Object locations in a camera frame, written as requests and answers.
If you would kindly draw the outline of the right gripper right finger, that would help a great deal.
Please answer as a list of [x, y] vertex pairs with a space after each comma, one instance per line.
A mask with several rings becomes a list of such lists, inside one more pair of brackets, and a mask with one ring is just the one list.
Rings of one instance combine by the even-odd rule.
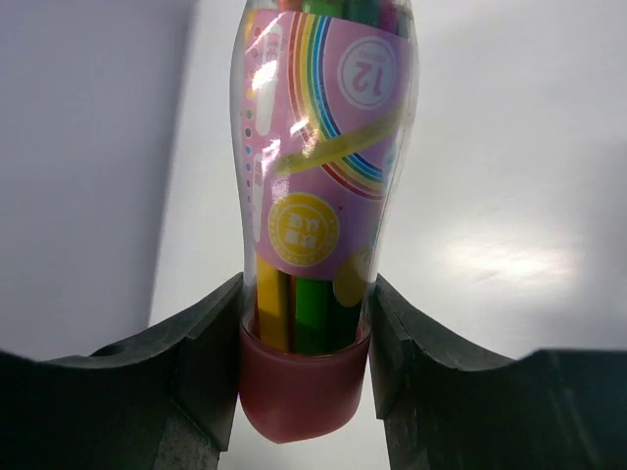
[[394, 469], [622, 469], [626, 354], [475, 345], [379, 278], [370, 371]]

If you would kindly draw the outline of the pink capped crayon tube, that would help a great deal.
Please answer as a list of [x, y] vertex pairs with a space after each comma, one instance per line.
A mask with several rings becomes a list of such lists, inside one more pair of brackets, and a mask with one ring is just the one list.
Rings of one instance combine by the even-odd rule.
[[357, 411], [415, 116], [408, 1], [249, 1], [230, 66], [244, 242], [239, 398], [287, 444]]

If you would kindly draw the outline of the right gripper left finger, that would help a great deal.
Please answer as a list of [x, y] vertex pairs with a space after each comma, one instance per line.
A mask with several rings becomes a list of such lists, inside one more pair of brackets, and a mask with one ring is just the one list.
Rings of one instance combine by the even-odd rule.
[[214, 469], [238, 389], [234, 276], [204, 299], [90, 355], [1, 355], [5, 469]]

